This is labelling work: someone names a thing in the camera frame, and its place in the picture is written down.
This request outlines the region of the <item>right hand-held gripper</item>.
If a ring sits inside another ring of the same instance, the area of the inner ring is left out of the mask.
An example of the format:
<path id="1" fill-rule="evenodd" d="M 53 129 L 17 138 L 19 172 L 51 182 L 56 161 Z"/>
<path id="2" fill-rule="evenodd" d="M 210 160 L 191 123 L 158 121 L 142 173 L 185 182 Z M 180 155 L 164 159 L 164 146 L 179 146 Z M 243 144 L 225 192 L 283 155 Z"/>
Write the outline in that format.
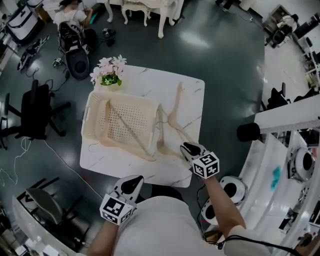
<path id="1" fill-rule="evenodd" d="M 192 166 L 193 173 L 199 177 L 206 180 L 220 172 L 220 160 L 203 145 L 184 142 L 179 148 L 187 163 Z"/>

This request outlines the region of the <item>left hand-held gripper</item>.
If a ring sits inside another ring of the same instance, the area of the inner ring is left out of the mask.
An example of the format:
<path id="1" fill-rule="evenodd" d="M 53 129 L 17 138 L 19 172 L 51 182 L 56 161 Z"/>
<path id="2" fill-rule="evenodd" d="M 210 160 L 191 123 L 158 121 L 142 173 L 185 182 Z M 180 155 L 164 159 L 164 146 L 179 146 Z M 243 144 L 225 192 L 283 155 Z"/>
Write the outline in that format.
<path id="1" fill-rule="evenodd" d="M 114 185 L 110 194 L 105 194 L 99 208 L 100 216 L 105 220 L 121 225 L 137 209 L 136 201 L 142 186 L 142 175 L 130 175 L 120 178 Z"/>

